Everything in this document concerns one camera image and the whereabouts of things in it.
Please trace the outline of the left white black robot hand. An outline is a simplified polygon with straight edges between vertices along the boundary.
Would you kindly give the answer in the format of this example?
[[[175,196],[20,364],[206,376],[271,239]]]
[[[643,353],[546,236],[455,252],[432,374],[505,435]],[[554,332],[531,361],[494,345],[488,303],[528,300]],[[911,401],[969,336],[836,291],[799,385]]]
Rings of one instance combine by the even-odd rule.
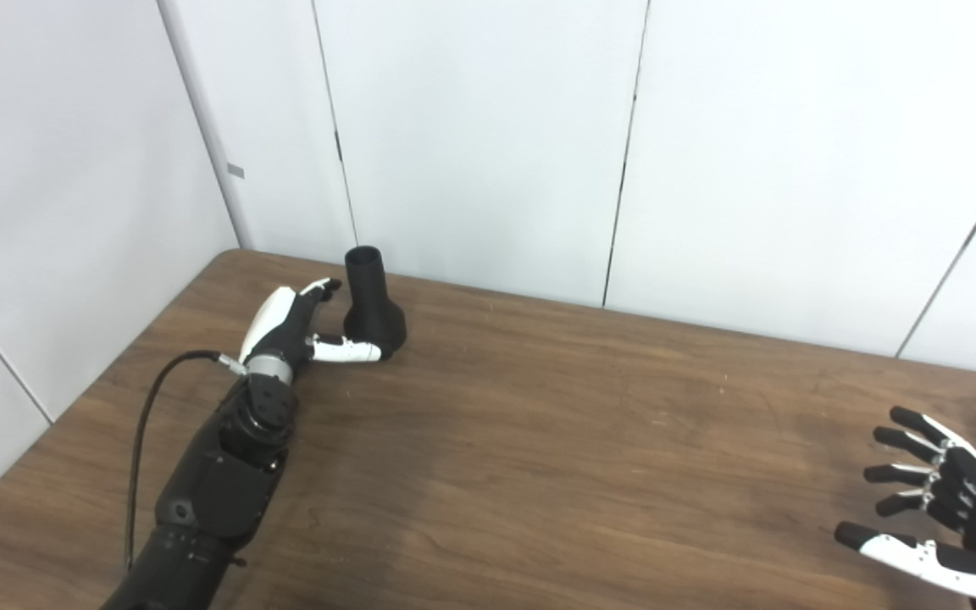
[[[315,309],[328,302],[342,282],[323,278],[301,290],[280,286],[257,310],[241,344],[239,362],[268,354],[299,367],[308,362],[383,362],[394,352],[371,342],[342,335],[321,335],[313,331]]]

